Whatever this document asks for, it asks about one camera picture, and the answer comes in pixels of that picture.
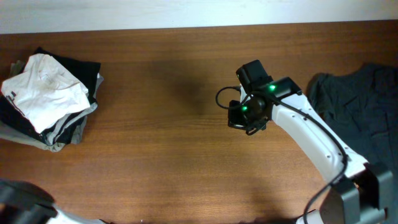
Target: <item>white cloth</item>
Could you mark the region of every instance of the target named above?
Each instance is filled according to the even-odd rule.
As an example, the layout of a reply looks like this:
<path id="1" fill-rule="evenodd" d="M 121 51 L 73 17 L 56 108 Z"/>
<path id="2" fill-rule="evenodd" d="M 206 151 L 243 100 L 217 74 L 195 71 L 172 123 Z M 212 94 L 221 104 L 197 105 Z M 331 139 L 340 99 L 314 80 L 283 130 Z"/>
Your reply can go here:
<path id="1" fill-rule="evenodd" d="M 1 92 L 38 133 L 66 114 L 90 107 L 84 84 L 44 54 L 30 56 L 24 72 L 5 80 Z"/>

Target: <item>white backdrop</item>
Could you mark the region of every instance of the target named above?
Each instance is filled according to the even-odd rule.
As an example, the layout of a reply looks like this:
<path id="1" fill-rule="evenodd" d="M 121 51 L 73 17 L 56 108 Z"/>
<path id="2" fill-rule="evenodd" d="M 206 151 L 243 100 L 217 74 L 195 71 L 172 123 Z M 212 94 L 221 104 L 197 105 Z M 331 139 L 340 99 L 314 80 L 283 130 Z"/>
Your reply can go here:
<path id="1" fill-rule="evenodd" d="M 0 0 L 0 33 L 398 19 L 397 0 Z"/>

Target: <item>black fabric pile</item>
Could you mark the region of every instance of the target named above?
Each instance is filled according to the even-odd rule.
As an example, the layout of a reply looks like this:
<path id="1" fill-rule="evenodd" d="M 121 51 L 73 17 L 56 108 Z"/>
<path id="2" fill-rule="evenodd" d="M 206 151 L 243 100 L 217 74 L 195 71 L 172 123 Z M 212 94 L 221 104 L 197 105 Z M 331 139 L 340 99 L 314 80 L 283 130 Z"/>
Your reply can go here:
<path id="1" fill-rule="evenodd" d="M 383 162 L 398 189 L 398 68 L 364 65 L 351 75 L 318 74 L 308 88 L 313 108 L 370 163 Z M 398 223 L 398 194 L 386 223 Z"/>
<path id="2" fill-rule="evenodd" d="M 97 62 L 81 62 L 72 58 L 61 57 L 39 47 L 33 54 L 47 54 L 64 66 L 73 76 L 88 89 L 90 107 L 86 110 L 67 114 L 51 128 L 41 133 L 35 132 L 28 119 L 18 112 L 4 97 L 0 97 L 0 138 L 39 147 L 57 152 L 66 144 L 78 144 L 82 139 L 87 115 L 97 109 L 96 91 L 103 81 L 99 74 L 101 64 Z"/>

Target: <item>stack of folded cloth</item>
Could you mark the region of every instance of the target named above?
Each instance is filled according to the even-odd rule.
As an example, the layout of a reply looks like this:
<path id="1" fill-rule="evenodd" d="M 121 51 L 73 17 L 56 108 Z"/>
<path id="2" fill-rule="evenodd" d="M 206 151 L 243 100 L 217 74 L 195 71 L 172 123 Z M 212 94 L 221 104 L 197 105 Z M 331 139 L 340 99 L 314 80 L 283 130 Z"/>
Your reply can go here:
<path id="1" fill-rule="evenodd" d="M 11 65 L 0 96 L 0 138 L 58 152 L 79 144 L 87 115 L 97 109 L 100 63 L 38 48 Z"/>

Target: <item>wood grain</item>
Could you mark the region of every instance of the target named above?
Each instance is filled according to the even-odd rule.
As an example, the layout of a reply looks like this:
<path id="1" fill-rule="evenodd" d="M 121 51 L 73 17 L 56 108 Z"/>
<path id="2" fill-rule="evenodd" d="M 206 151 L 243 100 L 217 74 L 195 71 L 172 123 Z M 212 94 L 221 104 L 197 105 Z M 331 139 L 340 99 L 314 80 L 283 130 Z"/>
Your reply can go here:
<path id="1" fill-rule="evenodd" d="M 216 91 L 254 59 L 303 89 L 318 72 L 398 66 L 397 40 L 398 21 L 0 35 L 4 77 L 38 46 L 101 62 L 105 77 L 81 144 L 51 153 L 1 140 L 0 176 L 116 223 L 298 216 L 323 185 L 319 173 L 274 123 L 251 137 L 229 129 Z"/>

